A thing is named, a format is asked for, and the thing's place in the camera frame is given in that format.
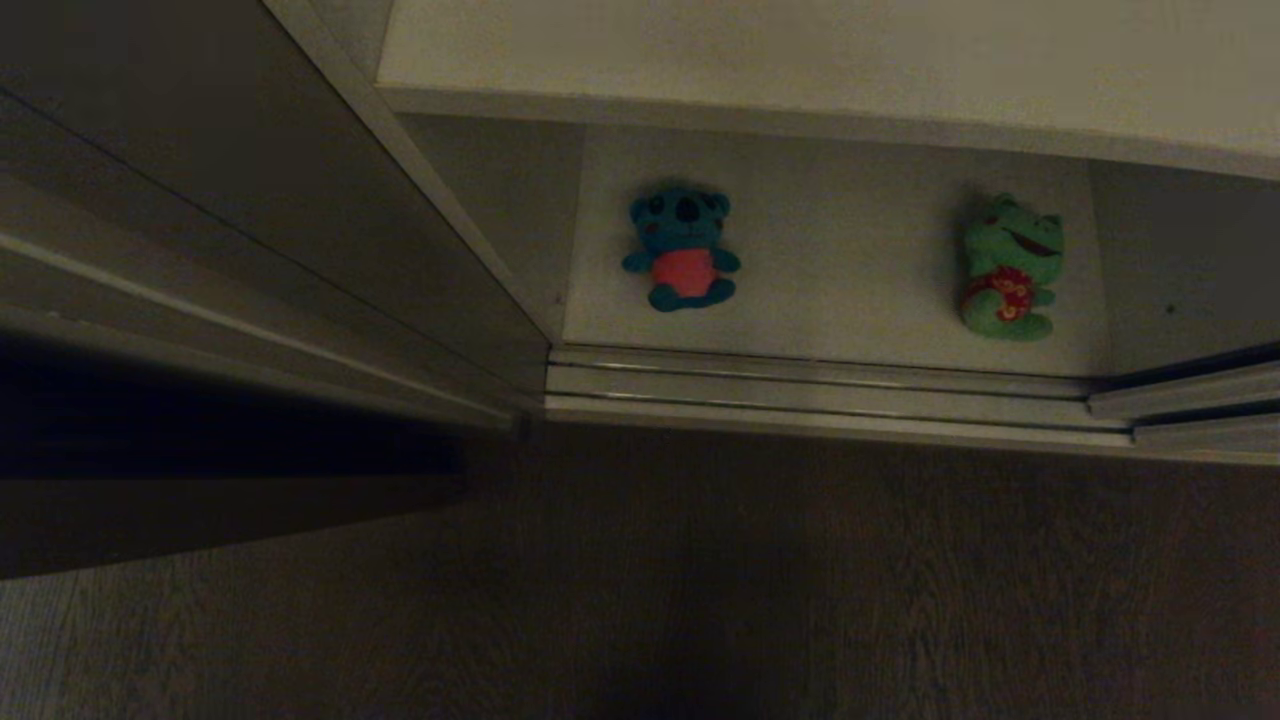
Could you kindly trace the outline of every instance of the white shelf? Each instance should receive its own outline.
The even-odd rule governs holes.
[[[397,0],[401,111],[749,131],[1280,179],[1280,4]]]
[[[564,340],[570,343],[1037,375],[1111,372],[1088,164],[1009,152],[591,127]],[[631,200],[685,178],[733,201],[723,246],[742,259],[728,302],[660,314]],[[1037,343],[969,332],[961,223],[1015,192],[1064,215],[1066,269]]]

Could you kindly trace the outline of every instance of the frog mouth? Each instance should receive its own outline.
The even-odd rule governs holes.
[[[1007,232],[1014,237],[1014,242],[1016,242],[1019,247],[1021,247],[1023,250],[1030,252],[1037,258],[1052,258],[1053,255],[1062,254],[1061,251],[1053,250],[1052,247],[1044,247],[1043,245],[1036,242],[1034,240],[1027,237],[1025,234],[1016,233],[1009,228],[1005,228],[1005,232]]]

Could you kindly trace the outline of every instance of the dark floor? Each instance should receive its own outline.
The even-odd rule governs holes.
[[[1280,474],[547,427],[440,510],[0,583],[0,717],[1280,701]]]

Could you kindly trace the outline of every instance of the green plush frog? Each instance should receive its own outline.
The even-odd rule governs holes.
[[[1053,322],[1030,310],[1053,304],[1044,286],[1062,273],[1062,218],[1037,215],[1004,193],[969,225],[964,245],[970,283],[960,314],[969,329],[1000,340],[1048,337]]]

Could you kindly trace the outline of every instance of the plush toy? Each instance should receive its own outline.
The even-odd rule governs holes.
[[[631,222],[644,250],[627,255],[630,273],[653,273],[649,305],[662,313],[707,307],[733,296],[733,281],[719,277],[742,264],[716,245],[728,215],[728,197],[667,188],[631,204]]]
[[[970,283],[960,313],[969,329],[1001,340],[1048,337],[1053,322],[1030,310],[1053,304],[1044,286],[1062,273],[1062,218],[997,196],[964,238]]]

